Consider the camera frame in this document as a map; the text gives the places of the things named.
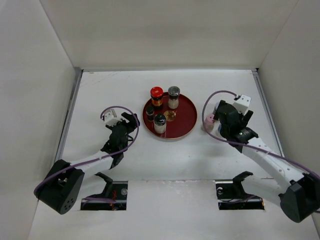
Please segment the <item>small dark spice bottle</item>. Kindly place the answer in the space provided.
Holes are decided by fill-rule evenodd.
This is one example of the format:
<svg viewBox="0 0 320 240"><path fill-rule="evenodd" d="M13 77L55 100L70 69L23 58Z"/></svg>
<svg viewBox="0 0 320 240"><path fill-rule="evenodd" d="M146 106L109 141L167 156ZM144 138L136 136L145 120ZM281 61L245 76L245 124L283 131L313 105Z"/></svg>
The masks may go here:
<svg viewBox="0 0 320 240"><path fill-rule="evenodd" d="M149 122L153 122L154 121L154 114L155 114L155 110L154 110L154 107L153 105L148 105L145 109L145 113L147 115L147 120Z"/></svg>

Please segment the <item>red lid sauce jar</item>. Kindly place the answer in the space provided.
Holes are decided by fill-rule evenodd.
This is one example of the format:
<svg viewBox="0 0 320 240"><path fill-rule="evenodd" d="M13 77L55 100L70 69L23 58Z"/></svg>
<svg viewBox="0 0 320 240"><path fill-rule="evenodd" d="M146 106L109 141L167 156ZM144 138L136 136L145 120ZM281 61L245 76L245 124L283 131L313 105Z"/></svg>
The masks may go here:
<svg viewBox="0 0 320 240"><path fill-rule="evenodd" d="M163 95L164 91L159 86L154 86L150 90L151 104L155 110L161 110L163 108Z"/></svg>

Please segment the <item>grey lid white shaker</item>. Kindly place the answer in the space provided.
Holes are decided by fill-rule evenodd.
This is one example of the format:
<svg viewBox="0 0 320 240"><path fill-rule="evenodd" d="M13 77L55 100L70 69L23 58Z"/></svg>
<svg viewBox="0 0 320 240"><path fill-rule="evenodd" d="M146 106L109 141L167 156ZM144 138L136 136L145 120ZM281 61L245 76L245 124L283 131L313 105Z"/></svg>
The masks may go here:
<svg viewBox="0 0 320 240"><path fill-rule="evenodd" d="M180 88L178 86L171 86L168 88L168 107L176 109L179 106Z"/></svg>

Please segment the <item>silver lid blue label bottle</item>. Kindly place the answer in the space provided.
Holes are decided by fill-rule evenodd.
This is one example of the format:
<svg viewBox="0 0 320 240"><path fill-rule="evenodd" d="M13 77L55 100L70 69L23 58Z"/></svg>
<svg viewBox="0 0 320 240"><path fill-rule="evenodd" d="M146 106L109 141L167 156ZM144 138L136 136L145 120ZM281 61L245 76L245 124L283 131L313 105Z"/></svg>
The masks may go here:
<svg viewBox="0 0 320 240"><path fill-rule="evenodd" d="M219 134L221 134L221 129L222 129L222 125L220 124L220 125L218 126L218 129L217 129L217 131L218 131Z"/></svg>

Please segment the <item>black cap white bottle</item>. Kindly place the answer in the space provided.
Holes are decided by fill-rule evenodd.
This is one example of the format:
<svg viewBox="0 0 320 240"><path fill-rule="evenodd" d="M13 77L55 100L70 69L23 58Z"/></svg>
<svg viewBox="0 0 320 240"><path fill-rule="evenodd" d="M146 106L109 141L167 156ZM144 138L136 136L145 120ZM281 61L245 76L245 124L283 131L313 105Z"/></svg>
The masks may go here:
<svg viewBox="0 0 320 240"><path fill-rule="evenodd" d="M167 129L167 119L163 113L158 113L153 119L153 127L157 134L163 134Z"/></svg>

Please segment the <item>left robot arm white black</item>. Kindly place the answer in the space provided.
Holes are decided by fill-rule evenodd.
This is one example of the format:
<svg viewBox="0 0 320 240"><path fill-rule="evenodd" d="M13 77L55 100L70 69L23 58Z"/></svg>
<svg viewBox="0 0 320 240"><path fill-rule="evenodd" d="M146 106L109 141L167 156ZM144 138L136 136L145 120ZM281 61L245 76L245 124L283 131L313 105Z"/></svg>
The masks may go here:
<svg viewBox="0 0 320 240"><path fill-rule="evenodd" d="M108 199L112 195L112 179L102 173L115 168L124 158L124 152L133 144L137 136L131 136L138 131L140 122L135 113L123 112L121 118L108 112L102 117L105 127L111 130L109 139L93 156L75 163L63 159L57 160L44 180L36 186L33 194L60 215L66 214L76 203L83 181L91 176L106 179L95 187L95 193L100 199Z"/></svg>

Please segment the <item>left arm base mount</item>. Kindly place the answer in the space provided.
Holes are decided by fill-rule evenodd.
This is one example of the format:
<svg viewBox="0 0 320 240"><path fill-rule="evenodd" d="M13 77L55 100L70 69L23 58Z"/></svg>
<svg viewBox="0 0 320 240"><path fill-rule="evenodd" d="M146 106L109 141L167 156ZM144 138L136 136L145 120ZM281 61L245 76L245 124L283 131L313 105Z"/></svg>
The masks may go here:
<svg viewBox="0 0 320 240"><path fill-rule="evenodd" d="M89 195L81 200L81 211L125 211L127 209L127 181L114 181L98 172L95 176L103 179L105 186L101 193Z"/></svg>

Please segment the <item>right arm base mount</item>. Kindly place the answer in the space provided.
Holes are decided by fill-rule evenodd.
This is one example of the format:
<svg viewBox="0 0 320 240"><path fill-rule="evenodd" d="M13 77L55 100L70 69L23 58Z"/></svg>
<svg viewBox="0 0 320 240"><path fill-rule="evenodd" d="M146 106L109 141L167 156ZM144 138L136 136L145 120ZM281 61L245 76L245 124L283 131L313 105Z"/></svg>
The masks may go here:
<svg viewBox="0 0 320 240"><path fill-rule="evenodd" d="M242 182L252 175L253 173L244 171L232 179L215 181L219 210L265 210L263 199L246 193L242 186Z"/></svg>

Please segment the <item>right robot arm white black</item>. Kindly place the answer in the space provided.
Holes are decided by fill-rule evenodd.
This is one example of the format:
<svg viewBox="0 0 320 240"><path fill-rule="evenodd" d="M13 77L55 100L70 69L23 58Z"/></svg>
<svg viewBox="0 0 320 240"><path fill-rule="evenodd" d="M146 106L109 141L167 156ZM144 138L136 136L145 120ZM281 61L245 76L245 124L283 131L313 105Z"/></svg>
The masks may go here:
<svg viewBox="0 0 320 240"><path fill-rule="evenodd" d="M214 118L220 122L223 140L253 160L274 180L273 183L244 171L232 181L232 192L238 198L255 195L281 208L293 222L300 223L320 209L320 178L304 172L274 153L258 134L247 127L253 112L246 114L224 100L219 102Z"/></svg>

